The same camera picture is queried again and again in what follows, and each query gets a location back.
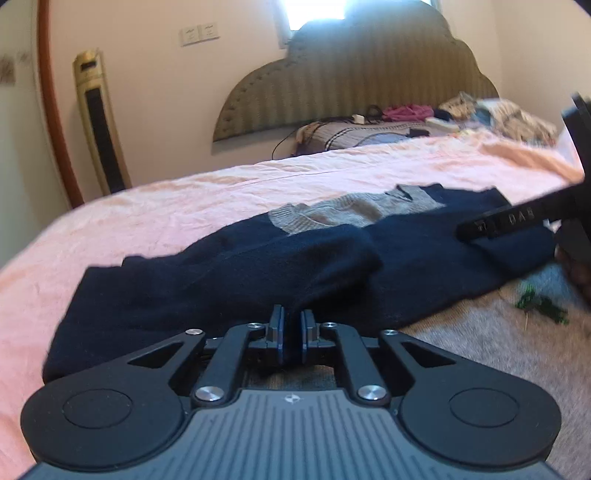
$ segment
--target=pink clothing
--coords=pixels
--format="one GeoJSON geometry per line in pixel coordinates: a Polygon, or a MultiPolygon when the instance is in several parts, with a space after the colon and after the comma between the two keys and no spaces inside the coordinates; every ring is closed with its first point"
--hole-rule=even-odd
{"type": "Polygon", "coordinates": [[[433,108],[427,105],[404,105],[384,110],[383,120],[387,122],[424,122],[433,116],[433,108]]]}

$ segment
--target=cable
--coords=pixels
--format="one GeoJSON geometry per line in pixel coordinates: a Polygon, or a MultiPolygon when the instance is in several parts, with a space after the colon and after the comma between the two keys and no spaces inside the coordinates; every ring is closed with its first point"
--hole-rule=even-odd
{"type": "Polygon", "coordinates": [[[275,160],[275,152],[277,150],[277,148],[279,148],[279,145],[281,145],[285,140],[287,140],[289,137],[291,137],[294,133],[296,133],[301,127],[297,127],[293,132],[291,132],[287,137],[285,137],[283,140],[281,140],[273,149],[273,153],[271,154],[271,160],[275,160]]]}

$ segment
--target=window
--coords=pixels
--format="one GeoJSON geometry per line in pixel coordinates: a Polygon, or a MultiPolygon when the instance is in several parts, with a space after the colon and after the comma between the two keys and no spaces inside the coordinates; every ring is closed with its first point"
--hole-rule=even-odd
{"type": "MultiPolygon", "coordinates": [[[[434,5],[433,0],[422,0],[434,5]]],[[[299,30],[302,25],[310,20],[318,18],[345,17],[345,5],[347,0],[279,0],[285,11],[291,32],[299,30]]]]}

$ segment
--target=light switch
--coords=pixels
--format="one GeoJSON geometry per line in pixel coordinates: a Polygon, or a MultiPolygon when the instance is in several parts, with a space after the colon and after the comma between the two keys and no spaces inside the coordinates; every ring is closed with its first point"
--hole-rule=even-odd
{"type": "Polygon", "coordinates": [[[219,34],[217,33],[217,23],[204,23],[199,25],[200,37],[201,41],[203,40],[212,40],[214,38],[219,38],[219,34]]]}
{"type": "Polygon", "coordinates": [[[183,45],[191,45],[200,42],[199,26],[186,27],[181,30],[181,42],[183,45]]]}

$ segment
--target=headboard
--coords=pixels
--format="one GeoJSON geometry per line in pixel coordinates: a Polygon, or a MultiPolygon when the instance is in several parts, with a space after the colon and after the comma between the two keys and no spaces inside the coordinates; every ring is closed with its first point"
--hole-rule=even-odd
{"type": "Polygon", "coordinates": [[[362,1],[345,20],[308,22],[284,59],[244,77],[213,140],[363,114],[369,105],[437,106],[460,91],[498,96],[438,10],[418,0],[362,1]]]}

